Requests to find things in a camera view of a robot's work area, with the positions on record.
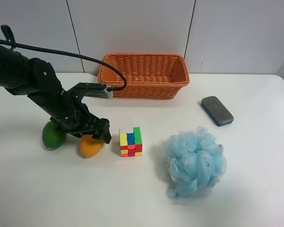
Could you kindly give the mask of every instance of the colorful cube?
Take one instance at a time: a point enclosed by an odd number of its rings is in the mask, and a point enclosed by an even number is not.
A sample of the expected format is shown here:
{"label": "colorful cube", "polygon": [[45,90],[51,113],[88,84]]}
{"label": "colorful cube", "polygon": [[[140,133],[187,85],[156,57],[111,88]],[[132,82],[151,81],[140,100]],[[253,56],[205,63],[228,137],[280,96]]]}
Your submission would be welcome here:
{"label": "colorful cube", "polygon": [[142,137],[140,127],[119,129],[121,157],[142,155]]}

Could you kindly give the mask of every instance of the table surface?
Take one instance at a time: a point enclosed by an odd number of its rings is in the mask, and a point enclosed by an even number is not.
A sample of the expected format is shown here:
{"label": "table surface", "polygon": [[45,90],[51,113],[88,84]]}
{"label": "table surface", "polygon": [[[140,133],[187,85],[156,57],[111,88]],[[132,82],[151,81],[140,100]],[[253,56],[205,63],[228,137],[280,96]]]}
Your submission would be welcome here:
{"label": "table surface", "polygon": [[[57,75],[65,89],[97,79]],[[113,137],[86,159],[72,136],[46,151],[47,113],[0,87],[0,227],[284,227],[284,81],[274,75],[190,78],[172,100],[85,97],[91,113],[110,120]],[[213,124],[200,107],[207,96],[222,101],[232,124]],[[141,126],[143,155],[121,158],[118,129],[133,126]],[[212,190],[173,199],[164,143],[197,126],[223,144],[227,171]]]}

